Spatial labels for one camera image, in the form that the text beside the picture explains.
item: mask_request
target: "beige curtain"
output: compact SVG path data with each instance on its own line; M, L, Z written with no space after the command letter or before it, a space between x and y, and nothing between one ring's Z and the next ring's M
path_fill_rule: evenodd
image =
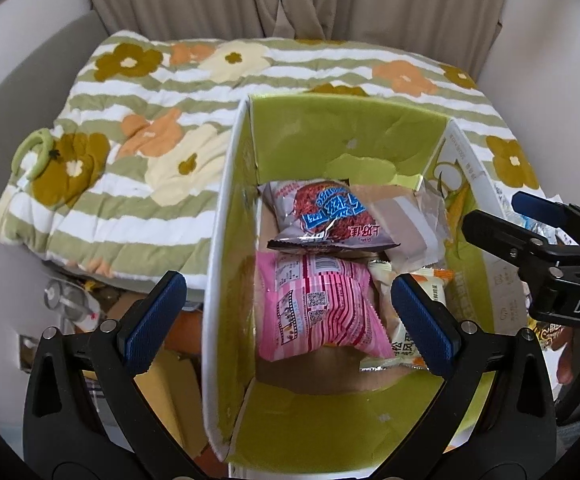
M281 36L393 46L476 78L504 0L92 0L110 32L153 40Z

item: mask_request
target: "floral blanket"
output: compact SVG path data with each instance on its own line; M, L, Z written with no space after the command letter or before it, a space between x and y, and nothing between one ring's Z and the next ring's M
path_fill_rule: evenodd
M79 72L54 127L17 152L0 240L135 290L169 269L203 290L238 103L292 91L381 96L453 116L506 195L538 190L502 118L452 66L364 43L164 43L121 31Z

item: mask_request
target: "pink striped package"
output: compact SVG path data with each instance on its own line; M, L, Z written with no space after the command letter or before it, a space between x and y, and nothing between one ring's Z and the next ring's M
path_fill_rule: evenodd
M394 357L367 299L370 273L361 264L316 254L257 253L265 286L259 354L276 361L325 344Z

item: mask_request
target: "screw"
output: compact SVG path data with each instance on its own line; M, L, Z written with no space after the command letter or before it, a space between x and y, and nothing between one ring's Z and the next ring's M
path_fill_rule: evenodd
M521 328L521 335L523 336L524 339L527 339L528 341L532 341L534 339L534 332L532 332L532 330L530 330L527 327Z
M44 332L41 334L41 337L43 339L52 339L57 333L57 329L55 326L49 326L48 328L46 328L44 330Z
M116 328L116 320L115 319L106 319L101 326L99 327L101 332L109 333L112 332Z
M468 319L460 324L460 329L463 330L463 332L466 334L473 334L476 333L478 327L476 326L476 323Z
M559 269L558 267L550 267L550 274L554 278L562 278L563 277L563 271L561 269Z

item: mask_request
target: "qr code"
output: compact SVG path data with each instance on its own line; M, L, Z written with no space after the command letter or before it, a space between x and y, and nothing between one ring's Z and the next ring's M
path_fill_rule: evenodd
M327 296L325 290L321 290L320 292L307 292L305 297L308 300L308 308L327 306Z
M310 317L310 326L316 325L318 322L323 321L326 315L326 310L322 308L321 310L308 310L308 317Z

